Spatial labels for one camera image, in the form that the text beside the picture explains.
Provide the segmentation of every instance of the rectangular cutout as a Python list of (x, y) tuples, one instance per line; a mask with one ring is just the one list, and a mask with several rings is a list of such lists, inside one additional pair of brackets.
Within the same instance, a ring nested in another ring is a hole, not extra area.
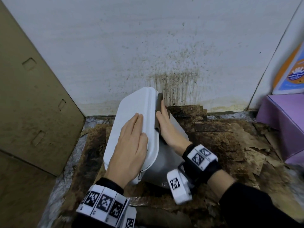
[(32, 144), (34, 146), (38, 145), (39, 142), (42, 140), (42, 138), (44, 137), (45, 132), (40, 130), (39, 133), (36, 135), (36, 137), (32, 140)]
[(29, 58), (28, 60), (26, 60), (25, 62), (22, 63), (22, 66), (26, 71), (30, 71), (33, 68), (35, 68), (36, 64), (37, 63), (35, 62), (34, 59)]
[(63, 107), (65, 106), (65, 103), (66, 103), (66, 102), (65, 102), (65, 100), (63, 100), (63, 99), (60, 101), (60, 103), (59, 103), (59, 105), (58, 105), (58, 109), (59, 109), (60, 111), (61, 111), (61, 110), (63, 109)]

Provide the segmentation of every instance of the black and white square marker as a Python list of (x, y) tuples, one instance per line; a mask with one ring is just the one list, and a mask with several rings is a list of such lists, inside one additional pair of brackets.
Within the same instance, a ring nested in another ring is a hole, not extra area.
[(99, 195), (100, 193), (91, 191), (84, 204), (93, 207)]
[(192, 158), (192, 161), (194, 161), (194, 163), (197, 164), (197, 166), (199, 166), (203, 162), (203, 160), (204, 158), (198, 153), (196, 153)]
[(179, 184), (177, 178), (172, 179), (170, 181), (170, 184), (171, 184), (173, 190), (175, 190), (176, 188), (180, 187), (180, 184)]
[(87, 196), (89, 195), (90, 191), (87, 192), (87, 194), (85, 195), (85, 197), (83, 198), (83, 200), (81, 201), (80, 204), (83, 204), (85, 202), (85, 199), (87, 198)]
[(109, 215), (113, 216), (114, 218), (118, 218), (122, 209), (123, 209), (123, 205), (120, 202), (115, 201)]
[(109, 197), (108, 195), (103, 194), (101, 196), (99, 202), (97, 203), (96, 208), (100, 209), (104, 212), (108, 212), (112, 201), (113, 201), (113, 198)]
[(125, 228), (133, 228), (133, 224), (134, 224), (134, 219), (133, 218), (128, 218)]
[(211, 152), (206, 149), (206, 148), (203, 148), (203, 149), (200, 149), (199, 150), (203, 155), (205, 155), (205, 157), (209, 156), (211, 154)]

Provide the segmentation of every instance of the person's right hand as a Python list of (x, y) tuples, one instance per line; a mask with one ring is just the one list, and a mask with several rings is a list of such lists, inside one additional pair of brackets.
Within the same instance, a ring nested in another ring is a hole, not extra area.
[(173, 147), (178, 155), (182, 156), (192, 142), (188, 141), (170, 122), (164, 100), (161, 103), (161, 112), (157, 111), (156, 117), (161, 127), (162, 137), (169, 146)]

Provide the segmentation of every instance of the hand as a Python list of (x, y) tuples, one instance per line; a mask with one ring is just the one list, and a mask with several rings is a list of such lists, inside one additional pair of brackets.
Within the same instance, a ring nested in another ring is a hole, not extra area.
[(156, 112), (156, 117), (161, 126), (161, 135), (166, 143), (173, 147), (176, 153), (183, 155), (186, 148), (192, 143), (188, 141), (170, 122), (168, 111), (165, 107), (164, 100), (161, 103), (161, 112)]
[(143, 115), (136, 113), (121, 128), (118, 143), (104, 175), (121, 188), (133, 180), (145, 161), (148, 137), (142, 133)]

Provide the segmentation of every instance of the white lid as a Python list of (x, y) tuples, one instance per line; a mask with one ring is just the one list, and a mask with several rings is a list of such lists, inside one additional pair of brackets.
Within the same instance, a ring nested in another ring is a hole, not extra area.
[(141, 171), (148, 169), (154, 163), (158, 155), (158, 132), (154, 128), (157, 97), (158, 92), (154, 88), (144, 87), (120, 102), (103, 156), (106, 166), (109, 165), (114, 153), (121, 128), (135, 113), (143, 115), (142, 132), (146, 133), (149, 139), (147, 156)]

